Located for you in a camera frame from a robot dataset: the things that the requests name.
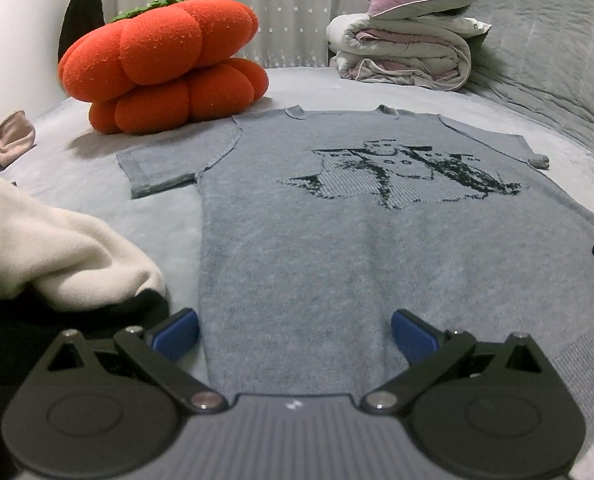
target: black fabric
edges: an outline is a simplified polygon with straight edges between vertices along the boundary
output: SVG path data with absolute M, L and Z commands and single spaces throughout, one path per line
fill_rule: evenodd
M 75 41 L 105 24 L 101 0 L 71 0 L 61 27 L 58 61 Z
M 0 301 L 0 421 L 17 388 L 62 330 L 76 328 L 88 339 L 108 338 L 129 325 L 149 329 L 169 315 L 168 302 L 153 290 L 120 304 L 67 314 L 53 311 L 31 290 Z M 16 473 L 0 436 L 0 480 Z

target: pumpkin-shaped cushion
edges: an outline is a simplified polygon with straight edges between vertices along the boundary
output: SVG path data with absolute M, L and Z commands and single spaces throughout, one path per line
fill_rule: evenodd
M 268 76 L 257 63 L 228 59 L 90 107 L 88 118 L 103 134 L 154 134 L 190 122 L 239 114 L 266 93 Z
M 257 29 L 257 16 L 240 2 L 177 2 L 89 32 L 66 51 L 58 75 L 75 99 L 112 100 L 224 61 Z

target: stacked cushion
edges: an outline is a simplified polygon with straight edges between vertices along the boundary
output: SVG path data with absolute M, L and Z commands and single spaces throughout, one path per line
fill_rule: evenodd
M 58 75 L 92 103 L 101 133 L 150 134 L 241 113 L 268 88 L 263 68 L 231 58 L 258 29 L 233 0 L 186 0 L 118 20 L 80 38 Z

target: silver bolt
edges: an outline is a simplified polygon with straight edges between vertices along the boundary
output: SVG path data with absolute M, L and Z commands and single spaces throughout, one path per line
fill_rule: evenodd
M 200 410 L 211 410 L 223 402 L 223 398 L 217 392 L 197 392 L 191 398 L 190 402 Z
M 390 392 L 385 392 L 383 390 L 372 392 L 366 396 L 366 402 L 378 410 L 387 410 L 392 408 L 398 400 L 399 399 L 397 399 L 395 394 L 391 394 Z

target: white wall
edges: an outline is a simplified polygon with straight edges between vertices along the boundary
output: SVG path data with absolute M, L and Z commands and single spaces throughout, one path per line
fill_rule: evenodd
M 70 0 L 0 0 L 0 121 L 17 109 L 35 117 L 65 99 L 57 49 Z

